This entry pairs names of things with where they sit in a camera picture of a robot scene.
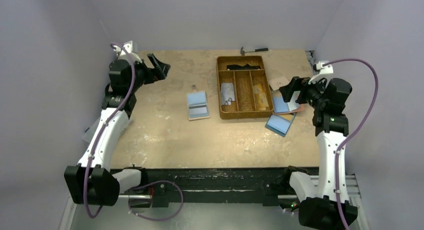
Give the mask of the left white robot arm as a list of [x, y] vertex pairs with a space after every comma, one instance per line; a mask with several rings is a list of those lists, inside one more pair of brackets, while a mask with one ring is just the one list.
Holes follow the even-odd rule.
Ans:
[[105, 87], [99, 123], [84, 155], [74, 166], [67, 166], [64, 179], [75, 204], [113, 206], [119, 194], [139, 187], [147, 178], [141, 167], [126, 167], [111, 173], [111, 160], [118, 140], [128, 126], [142, 85], [165, 80], [170, 64], [147, 54], [153, 67], [133, 56], [133, 62], [120, 57], [109, 64], [109, 83]]

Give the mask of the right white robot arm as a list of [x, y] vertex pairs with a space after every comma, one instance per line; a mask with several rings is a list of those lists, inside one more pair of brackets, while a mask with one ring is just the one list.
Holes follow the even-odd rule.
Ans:
[[295, 166], [285, 168], [277, 183], [283, 189], [294, 190], [299, 200], [300, 225], [316, 230], [346, 230], [358, 217], [358, 208], [350, 204], [344, 162], [349, 121], [343, 110], [352, 86], [340, 78], [312, 82], [310, 77], [295, 76], [279, 91], [285, 102], [297, 96], [297, 103], [313, 108], [320, 162], [317, 185], [305, 169]]

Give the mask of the beige snap card holder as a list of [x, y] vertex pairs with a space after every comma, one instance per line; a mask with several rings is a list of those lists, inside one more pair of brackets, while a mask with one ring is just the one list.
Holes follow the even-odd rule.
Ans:
[[279, 76], [268, 80], [269, 87], [272, 91], [278, 91], [279, 88], [288, 85], [290, 81], [285, 76]]

